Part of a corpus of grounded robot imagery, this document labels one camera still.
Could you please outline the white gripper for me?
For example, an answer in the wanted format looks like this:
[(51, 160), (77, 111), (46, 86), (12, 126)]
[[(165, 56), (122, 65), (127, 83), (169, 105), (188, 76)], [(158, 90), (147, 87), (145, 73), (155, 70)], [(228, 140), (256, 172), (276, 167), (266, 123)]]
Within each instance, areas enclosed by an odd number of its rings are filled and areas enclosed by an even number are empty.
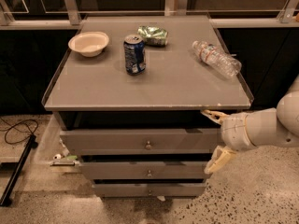
[(217, 146), (211, 160), (206, 164), (204, 172), (207, 175), (219, 171), (236, 156), (237, 151), (255, 149), (246, 128), (247, 113), (227, 115), (220, 111), (202, 110), (201, 114), (217, 124), (221, 124), (221, 139), (227, 147)]

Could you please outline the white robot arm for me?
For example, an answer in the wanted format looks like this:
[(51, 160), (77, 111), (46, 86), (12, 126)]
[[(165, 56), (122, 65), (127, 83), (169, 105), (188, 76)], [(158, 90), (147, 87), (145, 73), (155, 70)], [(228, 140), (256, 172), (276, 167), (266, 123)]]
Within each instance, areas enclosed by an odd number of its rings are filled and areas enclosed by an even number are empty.
[(299, 75), (276, 108), (231, 115), (204, 110), (202, 114), (220, 124), (221, 140), (225, 146), (214, 149), (204, 172), (219, 171), (238, 153), (261, 146), (299, 146)]

